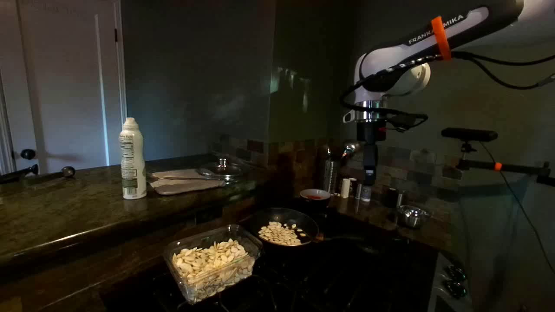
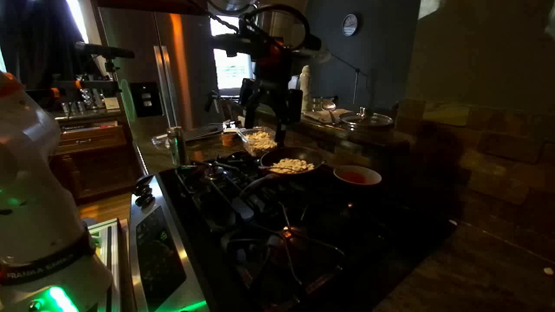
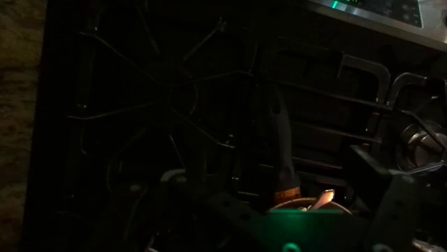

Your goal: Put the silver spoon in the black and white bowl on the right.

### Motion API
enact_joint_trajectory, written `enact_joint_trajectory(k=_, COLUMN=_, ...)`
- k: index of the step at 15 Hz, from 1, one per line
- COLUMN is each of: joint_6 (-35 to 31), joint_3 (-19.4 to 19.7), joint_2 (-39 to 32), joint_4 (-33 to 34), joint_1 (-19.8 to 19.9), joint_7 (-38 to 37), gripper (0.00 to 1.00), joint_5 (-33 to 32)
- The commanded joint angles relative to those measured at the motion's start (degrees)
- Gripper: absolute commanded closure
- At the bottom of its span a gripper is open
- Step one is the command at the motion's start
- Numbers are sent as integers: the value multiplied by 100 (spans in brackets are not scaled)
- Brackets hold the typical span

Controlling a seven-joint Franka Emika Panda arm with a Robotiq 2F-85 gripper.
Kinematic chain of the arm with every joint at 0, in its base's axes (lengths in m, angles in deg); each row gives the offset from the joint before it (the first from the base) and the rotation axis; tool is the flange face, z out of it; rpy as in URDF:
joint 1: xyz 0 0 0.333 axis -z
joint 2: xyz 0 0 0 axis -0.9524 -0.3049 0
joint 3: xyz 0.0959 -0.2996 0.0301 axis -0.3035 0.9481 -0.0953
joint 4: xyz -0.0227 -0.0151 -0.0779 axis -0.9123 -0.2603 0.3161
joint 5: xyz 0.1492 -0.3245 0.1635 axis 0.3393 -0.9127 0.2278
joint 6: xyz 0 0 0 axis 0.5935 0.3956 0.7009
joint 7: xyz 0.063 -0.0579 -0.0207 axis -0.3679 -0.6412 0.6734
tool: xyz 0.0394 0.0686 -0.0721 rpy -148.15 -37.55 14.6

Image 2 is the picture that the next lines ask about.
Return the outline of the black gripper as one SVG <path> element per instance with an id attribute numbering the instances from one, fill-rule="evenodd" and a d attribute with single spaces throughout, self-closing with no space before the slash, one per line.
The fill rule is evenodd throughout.
<path id="1" fill-rule="evenodd" d="M 294 124 L 301 119 L 302 91 L 290 86 L 302 69 L 304 57 L 282 39 L 271 38 L 261 45 L 256 58 L 256 78 L 243 79 L 240 98 L 245 107 L 245 126 L 252 128 L 257 109 L 266 104 L 278 117 L 278 126 Z"/>

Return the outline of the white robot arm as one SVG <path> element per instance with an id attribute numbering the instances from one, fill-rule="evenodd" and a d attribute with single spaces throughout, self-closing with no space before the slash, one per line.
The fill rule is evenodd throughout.
<path id="1" fill-rule="evenodd" d="M 99 312 L 110 268 L 49 157 L 60 124 L 13 74 L 0 95 L 2 312 Z"/>

